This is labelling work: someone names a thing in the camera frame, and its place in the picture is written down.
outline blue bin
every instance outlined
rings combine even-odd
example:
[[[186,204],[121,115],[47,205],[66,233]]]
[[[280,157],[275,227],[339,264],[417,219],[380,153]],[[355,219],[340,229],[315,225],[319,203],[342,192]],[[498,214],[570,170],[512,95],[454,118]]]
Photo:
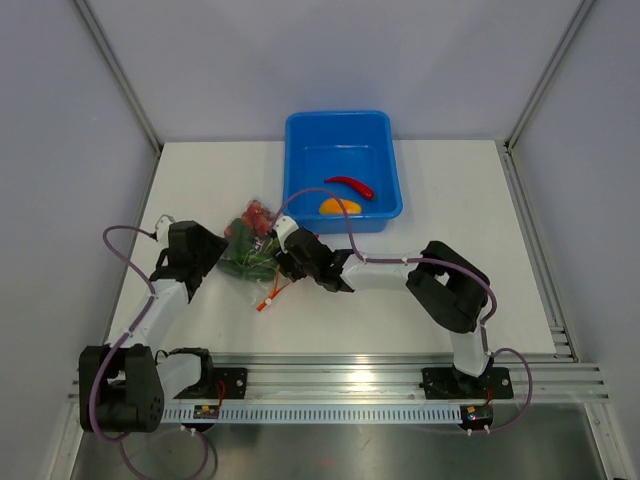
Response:
[[[283,201],[305,188],[331,190],[362,206],[362,213],[349,215],[356,233],[380,232],[402,212],[391,123],[383,112],[296,113],[287,119],[285,142]],[[374,199],[365,200],[347,185],[324,183],[337,175],[368,185]],[[284,213],[315,233],[345,233],[342,215],[318,213],[327,198],[322,193],[301,195]]]

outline red chili pepper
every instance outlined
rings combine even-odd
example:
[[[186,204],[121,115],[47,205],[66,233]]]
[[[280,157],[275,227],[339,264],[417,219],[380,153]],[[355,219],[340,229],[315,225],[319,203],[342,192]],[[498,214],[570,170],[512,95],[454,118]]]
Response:
[[[367,200],[373,200],[373,197],[374,197],[373,190],[370,187],[366,186],[361,181],[356,180],[355,178],[340,177],[340,176],[331,177],[331,178],[327,178],[324,181],[324,183],[343,183],[344,185],[347,185],[353,188],[357,193],[362,195]]]

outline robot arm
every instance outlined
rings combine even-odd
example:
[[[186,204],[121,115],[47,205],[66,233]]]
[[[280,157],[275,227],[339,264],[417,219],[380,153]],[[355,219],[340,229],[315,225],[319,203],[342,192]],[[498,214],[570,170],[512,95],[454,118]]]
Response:
[[[280,218],[273,234],[281,247],[275,258],[281,272],[292,281],[310,276],[331,292],[408,290],[438,324],[450,331],[458,386],[473,383],[488,370],[491,357],[484,329],[478,323],[487,294],[477,281],[433,264],[362,261],[353,250],[329,249],[290,217]],[[217,382],[207,350],[176,349],[157,366],[154,354],[226,249],[227,241],[195,222],[174,222],[167,216],[156,225],[155,236],[165,247],[150,277],[155,300],[139,326],[129,332],[129,338],[115,352],[99,383],[95,412],[100,428],[106,432],[152,432],[160,424],[165,400],[185,392],[201,398],[202,392]],[[441,242],[429,243],[413,257],[464,267],[489,283],[482,272]],[[443,284],[437,277],[445,273],[449,279]],[[143,304],[147,301],[148,297],[144,298]],[[110,343],[121,333],[115,332]],[[80,356],[80,423],[87,431],[92,430],[88,418],[91,387],[110,349],[109,344],[90,346]]]
[[[193,221],[163,216],[155,236],[165,247],[150,276],[155,299],[137,328],[114,354],[100,381],[95,403],[103,431],[151,432],[161,420],[165,400],[189,387],[212,383],[213,364],[204,349],[181,348],[160,365],[155,354],[171,324],[187,307],[203,278],[227,247],[227,241]],[[147,296],[142,305],[148,301]],[[112,332],[111,344],[122,335]],[[90,391],[109,343],[86,347],[79,360],[80,423],[91,431]]]
[[[359,259],[351,249],[329,249],[290,217],[280,218],[274,232],[281,246],[276,253],[280,271],[292,281],[310,276],[331,292],[409,291],[439,325],[449,330],[456,370],[479,377],[487,369],[491,356],[484,328],[478,322],[480,310],[487,303],[484,289],[455,270],[426,263],[401,263],[405,257],[442,260],[472,271],[489,284],[486,275],[444,243],[430,242],[422,252],[396,256],[398,263],[373,263]],[[444,274],[449,275],[446,284],[437,278]]]

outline bag of vegetables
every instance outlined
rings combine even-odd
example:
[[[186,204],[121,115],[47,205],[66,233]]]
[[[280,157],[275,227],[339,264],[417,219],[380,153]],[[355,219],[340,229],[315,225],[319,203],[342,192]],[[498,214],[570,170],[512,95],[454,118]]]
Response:
[[[279,244],[269,236],[272,220],[273,214],[260,200],[251,200],[225,228],[229,246],[216,264],[222,272],[253,283],[251,302],[259,311],[282,290],[277,290],[278,263],[272,256]]]

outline white tabletop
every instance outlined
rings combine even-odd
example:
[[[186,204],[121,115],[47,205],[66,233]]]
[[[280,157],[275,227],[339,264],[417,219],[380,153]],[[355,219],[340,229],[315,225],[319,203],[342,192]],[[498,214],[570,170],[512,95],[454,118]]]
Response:
[[[404,211],[382,233],[356,235],[368,253],[420,250],[442,240],[482,270],[498,297],[488,324],[492,349],[555,353],[547,319],[491,141],[397,141]],[[196,220],[222,234],[258,197],[272,210],[281,202],[283,142],[169,143],[165,145],[144,212],[152,230],[162,214]],[[346,235],[324,235],[332,248]],[[151,272],[160,247],[138,238],[132,259]],[[112,331],[137,313],[143,282],[127,272]],[[443,354],[448,333],[410,293],[329,293],[304,279],[258,313],[238,281],[214,269],[176,318],[167,349],[205,347],[232,354]]]

